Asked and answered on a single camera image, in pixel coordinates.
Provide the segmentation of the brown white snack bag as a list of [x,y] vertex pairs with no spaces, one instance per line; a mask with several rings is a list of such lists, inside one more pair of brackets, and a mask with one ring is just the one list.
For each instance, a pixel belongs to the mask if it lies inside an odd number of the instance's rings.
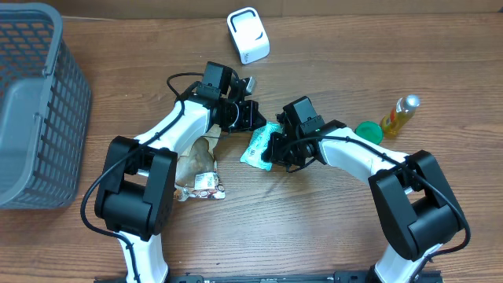
[[214,149],[221,138],[222,130],[214,125],[199,137],[178,158],[174,199],[186,201],[189,198],[223,200],[225,189],[218,176]]

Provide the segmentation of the yellow dish soap bottle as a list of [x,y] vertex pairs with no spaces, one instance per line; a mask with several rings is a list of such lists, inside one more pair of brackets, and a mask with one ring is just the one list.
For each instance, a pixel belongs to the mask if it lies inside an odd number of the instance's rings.
[[410,94],[398,99],[392,110],[380,121],[385,138],[395,138],[402,127],[414,116],[420,106],[420,98]]

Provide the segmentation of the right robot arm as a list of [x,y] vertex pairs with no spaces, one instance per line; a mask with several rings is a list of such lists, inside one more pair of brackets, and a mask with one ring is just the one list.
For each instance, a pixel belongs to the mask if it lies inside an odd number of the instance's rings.
[[441,279],[426,274],[426,264],[465,248],[471,230],[432,154],[385,149],[357,136],[345,123],[326,123],[308,97],[287,104],[277,121],[283,130],[271,134],[263,160],[290,171],[318,161],[369,186],[388,246],[365,281]]

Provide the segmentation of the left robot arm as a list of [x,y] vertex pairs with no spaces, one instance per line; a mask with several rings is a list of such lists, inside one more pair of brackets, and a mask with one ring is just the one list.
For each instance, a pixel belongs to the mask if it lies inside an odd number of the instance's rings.
[[257,82],[241,78],[231,67],[207,62],[204,72],[183,92],[174,108],[152,129],[136,138],[115,137],[101,175],[85,196],[96,193],[94,213],[106,227],[90,224],[87,202],[83,223],[96,233],[114,237],[127,265],[123,282],[166,282],[161,233],[171,213],[178,157],[214,125],[222,131],[253,131],[265,125],[259,105],[250,99]]

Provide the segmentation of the teal tissue packet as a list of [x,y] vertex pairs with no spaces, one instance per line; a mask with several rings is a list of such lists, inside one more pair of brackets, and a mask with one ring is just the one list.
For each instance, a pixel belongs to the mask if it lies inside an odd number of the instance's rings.
[[240,158],[241,163],[246,163],[250,166],[261,170],[270,171],[273,164],[263,161],[262,154],[266,151],[270,135],[273,132],[282,132],[280,124],[267,122],[264,127],[255,130],[251,136],[249,146],[244,151]]

